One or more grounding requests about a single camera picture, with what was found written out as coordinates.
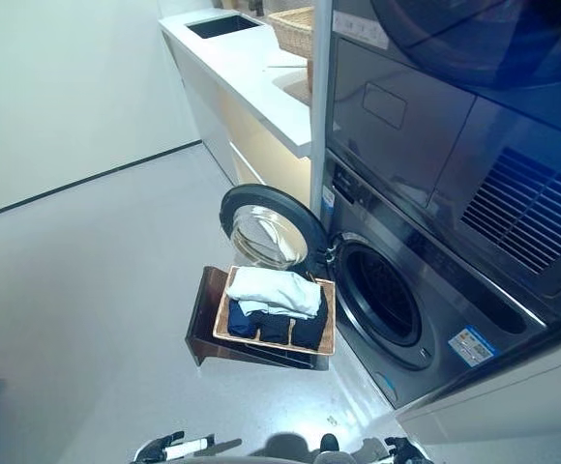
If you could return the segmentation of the robot left five-finger hand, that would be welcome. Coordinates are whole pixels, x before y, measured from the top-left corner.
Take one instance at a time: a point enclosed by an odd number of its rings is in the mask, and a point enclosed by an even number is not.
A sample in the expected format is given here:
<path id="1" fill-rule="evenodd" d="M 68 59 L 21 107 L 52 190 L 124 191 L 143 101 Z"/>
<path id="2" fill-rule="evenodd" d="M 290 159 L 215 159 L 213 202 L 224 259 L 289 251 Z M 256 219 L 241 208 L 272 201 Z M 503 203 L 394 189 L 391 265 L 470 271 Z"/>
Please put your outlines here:
<path id="1" fill-rule="evenodd" d="M 135 452 L 132 463 L 159 463 L 166 461 L 166 450 L 173 445 L 177 445 L 184 436 L 184 431 L 177 431 L 149 441 Z"/>

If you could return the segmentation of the robot right five-finger hand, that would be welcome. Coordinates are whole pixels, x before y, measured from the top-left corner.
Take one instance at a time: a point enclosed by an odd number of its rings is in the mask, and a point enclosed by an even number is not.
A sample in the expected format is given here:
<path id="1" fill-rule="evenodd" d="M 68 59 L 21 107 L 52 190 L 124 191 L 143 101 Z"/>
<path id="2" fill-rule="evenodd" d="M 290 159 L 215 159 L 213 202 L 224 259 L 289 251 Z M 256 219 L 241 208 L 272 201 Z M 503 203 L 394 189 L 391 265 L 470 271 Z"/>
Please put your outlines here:
<path id="1" fill-rule="evenodd" d="M 405 437 L 387 437 L 384 443 L 394 464 L 429 463 L 422 452 Z"/>

